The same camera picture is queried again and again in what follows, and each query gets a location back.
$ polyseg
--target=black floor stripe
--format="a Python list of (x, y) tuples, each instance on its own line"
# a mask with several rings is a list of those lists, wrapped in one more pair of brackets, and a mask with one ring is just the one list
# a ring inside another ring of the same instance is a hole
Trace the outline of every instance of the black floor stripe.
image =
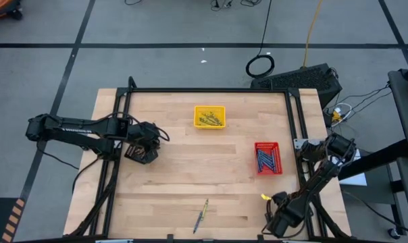
[[(0, 43), (0, 48), (87, 48), (87, 49), (174, 49), (174, 48), (259, 48), (260, 43)], [(301, 43), (265, 43), (264, 48), (304, 49)], [(408, 49), (408, 44), (309, 44), (310, 49)]]
[[(69, 56), (68, 64), (66, 65), (66, 68), (64, 70), (63, 78), (61, 79), (59, 88), (57, 90), (57, 94), (55, 95), (51, 111), (49, 112), (51, 115), (56, 115), (60, 107), (61, 99), (63, 98), (64, 91), (66, 90), (66, 85), (68, 84), (68, 80), (70, 77), (70, 73), (72, 71), (72, 68), (74, 67), (76, 55), (78, 54), (79, 44), (81, 43), (82, 37), (84, 36), (84, 32), (87, 27), (88, 20), (90, 19), (90, 15), (91, 15), (94, 5), (95, 5), (95, 0), (90, 0), (88, 3), (87, 10), (84, 15), (84, 19), (82, 20), (80, 30), (76, 37), (74, 48), (72, 49), (72, 52)], [(46, 142), (43, 142), (40, 144), (40, 148), (42, 151), (45, 150), (45, 147), (46, 147)], [(34, 158), (33, 158), (32, 165), (30, 167), (30, 171), (28, 172), (26, 181), (24, 183), (24, 187), (21, 191), (21, 198), (23, 198), (25, 201), (27, 201), (28, 197), (30, 196), (30, 192), (34, 184), (34, 180), (36, 179), (36, 174), (37, 174), (37, 171), (39, 170), (39, 165), (41, 164), (41, 161), (42, 161), (42, 153), (39, 151), (36, 151), (36, 154), (34, 155)]]
[(384, 12), (384, 15), (386, 16), (387, 22), (390, 25), (390, 28), (392, 29), (392, 32), (394, 34), (394, 37), (396, 38), (398, 44), (402, 46), (401, 51), (402, 54), (404, 55), (405, 61), (407, 62), (408, 65), (408, 48), (405, 46), (404, 40), (402, 39), (401, 33), (398, 30), (398, 27), (396, 26), (392, 14), (388, 10), (387, 4), (384, 0), (378, 0), (380, 3), (380, 6), (382, 8), (382, 11)]

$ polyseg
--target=wooden table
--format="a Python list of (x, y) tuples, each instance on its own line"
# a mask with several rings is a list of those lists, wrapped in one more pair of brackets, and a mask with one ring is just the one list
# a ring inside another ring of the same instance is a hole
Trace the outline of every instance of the wooden table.
[[(300, 91), (309, 138), (327, 137), (316, 90)], [(92, 119), (112, 112), (115, 93), (115, 89), (99, 90)], [(294, 100), (292, 104), (297, 134), (301, 134)], [(194, 128), (195, 105), (226, 106), (227, 126), (223, 130)], [(135, 92), (129, 112), (140, 121), (155, 122), (171, 141), (161, 141), (159, 157), (148, 165), (122, 157), (110, 238), (165, 239), (174, 234), (176, 239), (254, 240), (265, 225), (266, 202), (260, 194), (299, 189), (283, 94)], [(254, 142), (265, 141), (279, 143), (283, 175), (257, 175)], [(95, 157), (84, 152), (80, 168)], [(101, 164), (79, 177), (65, 234), (73, 231), (93, 206)], [(193, 234), (207, 198), (207, 214)], [(321, 199), (333, 220), (351, 234), (337, 179), (322, 190)], [(104, 214), (101, 209), (98, 232)], [(318, 235), (316, 220), (313, 226)], [(297, 231), (288, 228), (286, 235)], [(306, 229), (296, 239), (307, 239)]]

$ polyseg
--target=yellow basket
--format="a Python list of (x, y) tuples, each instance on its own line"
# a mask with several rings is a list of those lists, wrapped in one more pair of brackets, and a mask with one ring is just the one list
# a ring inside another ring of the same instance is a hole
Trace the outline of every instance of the yellow basket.
[(225, 128), (224, 106), (197, 105), (193, 117), (193, 126), (196, 128)]

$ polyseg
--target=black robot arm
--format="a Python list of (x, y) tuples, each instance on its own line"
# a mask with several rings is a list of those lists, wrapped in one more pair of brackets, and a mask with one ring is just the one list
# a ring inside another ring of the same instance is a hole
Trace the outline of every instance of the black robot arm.
[[(28, 120), (26, 136), (31, 141), (58, 140), (74, 144), (95, 152), (102, 159), (113, 159), (114, 142), (130, 144), (126, 157), (139, 163), (150, 163), (157, 158), (159, 139), (169, 141), (170, 137), (155, 124), (139, 122), (126, 114), (127, 118), (109, 114), (98, 120), (65, 118), (42, 114)], [(98, 138), (87, 136), (95, 134)]]
[(319, 194), (327, 183), (339, 174), (340, 168), (353, 160), (355, 151), (353, 140), (347, 140), (338, 134), (330, 135), (319, 144), (304, 142), (297, 151), (296, 158), (313, 164), (321, 161), (321, 164), (299, 191), (273, 195), (272, 200), (278, 205), (278, 209), (272, 215), (268, 212), (270, 205), (267, 206), (265, 229), (272, 235), (283, 238), (288, 226), (297, 227), (305, 220), (305, 216), (310, 213), (309, 204), (313, 203), (335, 237), (348, 237), (316, 202), (313, 195)]

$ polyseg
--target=red plastic bin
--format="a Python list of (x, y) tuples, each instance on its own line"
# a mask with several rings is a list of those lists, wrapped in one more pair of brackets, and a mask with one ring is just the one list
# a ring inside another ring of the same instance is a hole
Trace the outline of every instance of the red plastic bin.
[[(275, 160), (274, 164), (276, 165), (276, 173), (272, 171), (267, 166), (263, 166), (263, 171), (259, 172), (258, 170), (258, 150), (261, 150), (268, 154), (269, 156), (272, 156), (272, 151), (274, 151), (275, 154)], [(258, 175), (282, 175), (282, 165), (280, 161), (280, 153), (279, 153), (279, 144), (277, 142), (256, 142), (255, 143), (255, 158), (256, 158), (256, 168), (257, 168), (257, 173)]]

